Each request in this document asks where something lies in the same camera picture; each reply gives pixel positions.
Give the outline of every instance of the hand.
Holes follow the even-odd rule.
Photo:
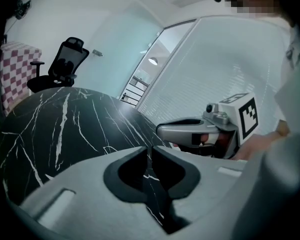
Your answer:
[[[270,135],[252,135],[239,149],[232,160],[249,160],[256,152],[266,151],[274,138]]]

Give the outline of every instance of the person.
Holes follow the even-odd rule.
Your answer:
[[[288,22],[291,34],[290,45],[284,57],[281,68],[281,86],[283,86],[292,74],[298,70],[300,63],[300,31],[296,22],[289,16],[289,13],[282,7],[279,0],[227,0],[232,7],[240,8],[241,11],[253,13],[256,16],[281,17]],[[279,139],[285,138],[290,133],[283,113],[277,108],[279,119],[275,131],[267,135],[252,135],[238,150],[232,158],[234,160],[249,160],[256,152],[267,150],[271,144]],[[201,136],[201,142],[207,141],[207,134]]]

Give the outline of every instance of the office chair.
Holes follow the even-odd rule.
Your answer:
[[[84,42],[76,37],[64,41],[48,71],[48,75],[40,76],[42,61],[30,62],[36,66],[36,77],[27,82],[28,88],[34,92],[55,87],[71,87],[75,83],[75,72],[88,57],[89,51],[83,48]]]

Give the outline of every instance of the chair armrest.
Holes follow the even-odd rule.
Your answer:
[[[33,65],[33,66],[37,66],[37,65],[43,65],[43,64],[45,64],[44,62],[42,62],[42,61],[31,61],[30,62],[30,65]]]
[[[36,68],[35,68],[35,71],[36,71],[35,77],[36,78],[38,78],[40,76],[40,66],[43,64],[45,64],[45,63],[42,61],[31,61],[30,62],[30,65],[36,66]]]
[[[66,82],[71,82],[71,80],[74,80],[77,78],[77,75],[76,74],[68,74],[65,76],[65,81]]]

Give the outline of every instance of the red and white checkered pattern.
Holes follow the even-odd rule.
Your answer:
[[[6,115],[9,105],[19,96],[29,92],[27,81],[36,77],[36,66],[30,62],[38,61],[42,51],[21,42],[8,42],[1,46],[0,81],[1,100]]]

